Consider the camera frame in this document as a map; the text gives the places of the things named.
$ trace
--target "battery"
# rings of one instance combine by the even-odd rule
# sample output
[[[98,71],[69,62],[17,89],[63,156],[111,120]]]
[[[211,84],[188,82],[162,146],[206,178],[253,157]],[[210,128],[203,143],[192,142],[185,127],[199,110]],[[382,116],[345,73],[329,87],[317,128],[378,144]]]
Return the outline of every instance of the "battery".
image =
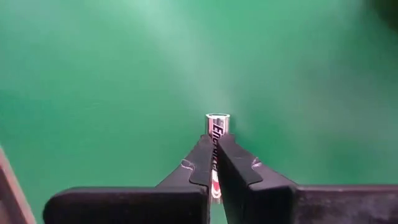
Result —
[[[206,114],[206,133],[210,135],[214,144],[213,160],[211,163],[211,202],[222,203],[221,189],[217,173],[217,142],[218,139],[229,132],[229,114]]]

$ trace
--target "battery label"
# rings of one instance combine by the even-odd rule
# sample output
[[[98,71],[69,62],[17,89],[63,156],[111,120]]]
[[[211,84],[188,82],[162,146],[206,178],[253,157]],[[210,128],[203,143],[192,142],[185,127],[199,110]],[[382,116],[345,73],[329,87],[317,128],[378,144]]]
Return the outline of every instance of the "battery label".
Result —
[[[221,189],[217,173],[217,142],[219,138],[229,132],[229,114],[206,114],[206,133],[211,136],[214,144],[213,160],[211,163],[211,202],[221,203]]]

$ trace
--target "green background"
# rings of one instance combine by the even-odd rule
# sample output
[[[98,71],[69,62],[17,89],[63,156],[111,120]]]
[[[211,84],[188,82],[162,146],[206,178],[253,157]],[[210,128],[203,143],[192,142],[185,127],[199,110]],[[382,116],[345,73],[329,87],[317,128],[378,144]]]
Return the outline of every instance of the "green background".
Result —
[[[214,112],[298,183],[398,184],[398,35],[380,8],[0,1],[0,142],[36,219],[72,186],[156,185]]]

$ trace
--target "green backdrop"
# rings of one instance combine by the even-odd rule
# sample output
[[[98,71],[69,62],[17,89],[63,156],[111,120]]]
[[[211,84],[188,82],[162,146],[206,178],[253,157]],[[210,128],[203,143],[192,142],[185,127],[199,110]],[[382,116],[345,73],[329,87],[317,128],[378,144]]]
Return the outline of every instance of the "green backdrop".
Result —
[[[39,223],[72,186],[157,184],[213,112],[298,183],[398,183],[398,35],[381,15],[365,0],[1,1],[0,142]]]

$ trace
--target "wooden edge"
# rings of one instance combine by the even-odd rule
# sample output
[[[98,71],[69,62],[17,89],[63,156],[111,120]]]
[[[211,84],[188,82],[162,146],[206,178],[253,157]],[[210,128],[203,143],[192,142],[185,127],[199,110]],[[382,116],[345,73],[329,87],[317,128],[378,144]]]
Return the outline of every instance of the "wooden edge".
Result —
[[[6,154],[1,149],[1,147],[0,147],[0,169],[1,171],[4,172],[6,176],[6,180],[11,187],[11,191],[17,200],[18,206],[21,208],[21,212],[26,223],[36,224],[36,220],[33,216],[32,210],[30,209],[30,205],[27,203],[25,195],[18,183],[14,171],[12,170],[11,165],[6,157]]]

